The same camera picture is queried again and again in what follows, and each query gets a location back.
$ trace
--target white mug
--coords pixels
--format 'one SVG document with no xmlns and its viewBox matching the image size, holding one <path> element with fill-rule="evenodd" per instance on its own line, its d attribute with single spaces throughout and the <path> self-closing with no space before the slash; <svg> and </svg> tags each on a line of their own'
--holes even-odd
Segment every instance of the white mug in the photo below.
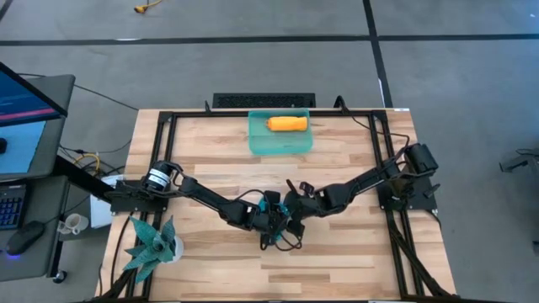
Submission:
<svg viewBox="0 0 539 303">
<path fill-rule="evenodd" d="M 73 235 L 78 235 L 81 231 L 85 230 L 88 227 L 88 218 L 79 215 L 79 214 L 70 214 L 65 222 L 60 221 L 58 223 L 57 230 L 66 235 L 73 233 Z"/>
</svg>

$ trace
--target computer mouse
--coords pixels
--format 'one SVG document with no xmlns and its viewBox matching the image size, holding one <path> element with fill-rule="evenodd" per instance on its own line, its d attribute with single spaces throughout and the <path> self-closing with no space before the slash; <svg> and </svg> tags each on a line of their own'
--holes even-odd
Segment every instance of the computer mouse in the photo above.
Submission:
<svg viewBox="0 0 539 303">
<path fill-rule="evenodd" d="M 28 247 L 43 235 L 45 224 L 38 221 L 31 221 L 16 231 L 8 240 L 6 252 L 8 255 L 16 256 L 24 253 Z"/>
</svg>

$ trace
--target white cup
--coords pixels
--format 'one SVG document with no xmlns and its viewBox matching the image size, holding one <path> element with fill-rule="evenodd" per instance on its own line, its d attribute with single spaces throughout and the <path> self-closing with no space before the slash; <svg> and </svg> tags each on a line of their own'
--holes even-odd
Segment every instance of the white cup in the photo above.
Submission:
<svg viewBox="0 0 539 303">
<path fill-rule="evenodd" d="M 88 227 L 88 218 L 79 214 L 70 214 L 64 222 L 65 229 L 70 230 L 73 235 L 78 235 Z"/>
</svg>

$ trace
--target yellow cable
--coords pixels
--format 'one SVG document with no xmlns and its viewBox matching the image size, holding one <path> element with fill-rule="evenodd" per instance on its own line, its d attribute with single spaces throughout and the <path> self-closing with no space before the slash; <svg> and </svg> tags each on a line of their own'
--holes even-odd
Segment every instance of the yellow cable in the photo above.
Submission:
<svg viewBox="0 0 539 303">
<path fill-rule="evenodd" d="M 95 159 L 95 162 L 96 162 L 96 164 L 95 164 L 95 173 L 97 174 L 98 171 L 99 171 L 100 160 L 99 160 L 98 155 L 96 155 L 96 154 L 93 154 L 93 153 L 86 153 L 86 154 L 83 154 L 83 155 L 81 155 L 80 157 L 78 157 L 77 159 L 75 159 L 75 162 L 74 162 L 73 164 L 77 165 L 77 163 L 78 163 L 79 161 L 83 160 L 83 159 L 86 158 L 86 157 L 92 157 L 92 158 Z"/>
<path fill-rule="evenodd" d="M 147 9 L 149 9 L 152 6 L 158 5 L 159 3 L 161 3 L 161 1 L 162 0 L 157 0 L 154 3 L 150 3 L 150 4 L 147 4 L 147 5 L 135 6 L 135 12 L 137 12 L 137 13 L 145 13 L 147 11 Z"/>
</svg>

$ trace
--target white pot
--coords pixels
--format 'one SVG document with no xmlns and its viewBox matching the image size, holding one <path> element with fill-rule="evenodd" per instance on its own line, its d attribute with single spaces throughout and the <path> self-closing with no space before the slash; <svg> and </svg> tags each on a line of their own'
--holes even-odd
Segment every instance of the white pot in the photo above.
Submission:
<svg viewBox="0 0 539 303">
<path fill-rule="evenodd" d="M 184 254 L 184 243 L 181 241 L 180 238 L 178 238 L 178 236 L 174 236 L 174 240 L 176 241 L 176 250 L 174 251 L 174 258 L 172 259 L 172 261 L 164 262 L 165 264 L 178 262 L 178 260 Z"/>
</svg>

